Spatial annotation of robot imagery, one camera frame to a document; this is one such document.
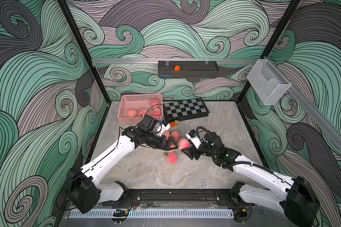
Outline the peach with leaf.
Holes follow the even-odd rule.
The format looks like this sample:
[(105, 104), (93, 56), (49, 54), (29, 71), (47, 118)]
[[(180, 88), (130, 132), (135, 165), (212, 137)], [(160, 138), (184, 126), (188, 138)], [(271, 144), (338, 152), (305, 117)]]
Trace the peach with leaf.
[(181, 132), (176, 131), (176, 130), (172, 131), (170, 133), (170, 136), (175, 140), (176, 143), (178, 143), (179, 140), (182, 138)]
[(161, 116), (162, 115), (162, 110), (160, 108), (154, 108), (152, 110), (151, 116)]

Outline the peach cracked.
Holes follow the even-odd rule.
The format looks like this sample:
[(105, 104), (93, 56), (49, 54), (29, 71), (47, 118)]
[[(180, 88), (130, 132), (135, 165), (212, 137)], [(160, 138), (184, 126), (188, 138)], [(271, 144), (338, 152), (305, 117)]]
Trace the peach cracked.
[(176, 164), (178, 162), (178, 155), (172, 151), (172, 152), (164, 152), (163, 155), (165, 156), (166, 158), (166, 162), (168, 164)]

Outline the peach with leaf back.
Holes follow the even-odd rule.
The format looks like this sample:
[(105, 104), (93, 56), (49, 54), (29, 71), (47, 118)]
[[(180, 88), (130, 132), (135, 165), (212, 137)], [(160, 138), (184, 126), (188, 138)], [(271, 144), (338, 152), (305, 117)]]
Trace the peach with leaf back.
[(161, 116), (162, 115), (162, 110), (160, 108), (154, 108), (152, 110), (151, 116)]

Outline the peach pale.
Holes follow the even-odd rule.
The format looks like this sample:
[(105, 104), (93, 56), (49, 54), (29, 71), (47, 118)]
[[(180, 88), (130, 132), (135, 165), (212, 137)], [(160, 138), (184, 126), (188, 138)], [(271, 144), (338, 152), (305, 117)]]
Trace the peach pale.
[(171, 134), (168, 130), (166, 130), (164, 131), (163, 135), (166, 137), (166, 140), (168, 140)]

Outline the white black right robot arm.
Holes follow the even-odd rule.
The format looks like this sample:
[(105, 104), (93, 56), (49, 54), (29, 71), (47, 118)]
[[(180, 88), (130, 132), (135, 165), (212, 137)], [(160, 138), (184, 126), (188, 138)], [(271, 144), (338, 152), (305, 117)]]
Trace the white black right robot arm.
[(221, 169), (244, 175), (263, 188), (239, 182), (234, 188), (237, 198), (284, 214), (298, 227), (315, 227), (320, 202), (311, 184), (301, 176), (290, 177), (257, 164), (240, 152), (226, 147), (215, 132), (207, 132), (202, 139), (195, 130), (187, 133), (184, 142), (178, 141), (182, 153), (190, 159), (211, 157)]

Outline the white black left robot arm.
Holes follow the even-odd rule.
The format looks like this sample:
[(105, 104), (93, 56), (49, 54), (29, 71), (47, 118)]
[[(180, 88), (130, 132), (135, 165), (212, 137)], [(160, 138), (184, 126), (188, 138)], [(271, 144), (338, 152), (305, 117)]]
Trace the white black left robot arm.
[(177, 148), (174, 139), (167, 139), (164, 132), (171, 125), (145, 115), (136, 126), (119, 130), (118, 139), (93, 161), (67, 172), (63, 186), (65, 196), (81, 213), (87, 213), (97, 204), (124, 199), (126, 187), (117, 182), (109, 187), (100, 185), (103, 177), (127, 154), (140, 145), (170, 151)]

